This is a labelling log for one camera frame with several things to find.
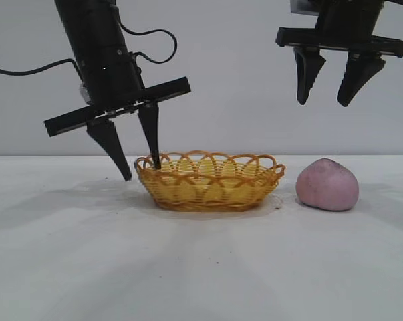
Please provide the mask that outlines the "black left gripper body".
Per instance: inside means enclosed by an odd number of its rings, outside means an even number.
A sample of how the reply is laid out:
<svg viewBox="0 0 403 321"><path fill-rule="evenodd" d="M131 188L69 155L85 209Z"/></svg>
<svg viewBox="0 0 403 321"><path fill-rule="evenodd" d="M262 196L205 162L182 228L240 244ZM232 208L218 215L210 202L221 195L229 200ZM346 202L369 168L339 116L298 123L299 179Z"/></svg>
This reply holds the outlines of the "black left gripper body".
<svg viewBox="0 0 403 321"><path fill-rule="evenodd" d="M145 87L132 53L110 58L107 64L86 64L82 76L90 101L87 106L44 122L49 136L69 132L96 120L133 113L154 103L191 91L187 77Z"/></svg>

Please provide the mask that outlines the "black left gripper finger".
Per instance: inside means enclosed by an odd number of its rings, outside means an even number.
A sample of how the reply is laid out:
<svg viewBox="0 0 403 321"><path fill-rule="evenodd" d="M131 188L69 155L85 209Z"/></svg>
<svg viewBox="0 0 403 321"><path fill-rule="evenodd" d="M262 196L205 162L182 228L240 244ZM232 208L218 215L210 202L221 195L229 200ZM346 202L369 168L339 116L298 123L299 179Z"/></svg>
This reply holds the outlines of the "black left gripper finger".
<svg viewBox="0 0 403 321"><path fill-rule="evenodd" d="M147 104L138 111L138 119L148 143L155 169L161 168L158 149L158 117L159 107L156 102Z"/></svg>
<svg viewBox="0 0 403 321"><path fill-rule="evenodd" d="M93 122L87 125L88 135L112 159L125 181L130 181L132 173L122 150L115 124L108 119Z"/></svg>

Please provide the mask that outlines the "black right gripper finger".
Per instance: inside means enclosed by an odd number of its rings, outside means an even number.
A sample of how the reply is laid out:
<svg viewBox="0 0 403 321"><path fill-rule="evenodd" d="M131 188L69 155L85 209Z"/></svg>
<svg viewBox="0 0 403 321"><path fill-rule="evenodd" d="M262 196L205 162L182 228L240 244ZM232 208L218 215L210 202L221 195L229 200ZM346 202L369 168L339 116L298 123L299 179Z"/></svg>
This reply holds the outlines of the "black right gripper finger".
<svg viewBox="0 0 403 321"><path fill-rule="evenodd" d="M297 101L304 105L326 59L318 47L294 47L297 66Z"/></svg>
<svg viewBox="0 0 403 321"><path fill-rule="evenodd" d="M346 69L337 94L337 101L348 106L362 87L385 66L378 53L348 53Z"/></svg>

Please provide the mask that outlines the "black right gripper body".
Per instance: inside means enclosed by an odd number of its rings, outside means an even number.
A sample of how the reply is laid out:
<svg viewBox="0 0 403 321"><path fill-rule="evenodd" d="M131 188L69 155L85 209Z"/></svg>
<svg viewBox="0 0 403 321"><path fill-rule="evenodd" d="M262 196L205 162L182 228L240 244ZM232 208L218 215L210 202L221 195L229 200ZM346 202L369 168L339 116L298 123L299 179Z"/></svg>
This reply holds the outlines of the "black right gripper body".
<svg viewBox="0 0 403 321"><path fill-rule="evenodd" d="M280 27L276 44L308 51L346 51L402 57L403 41L374 35L383 1L318 1L315 27Z"/></svg>

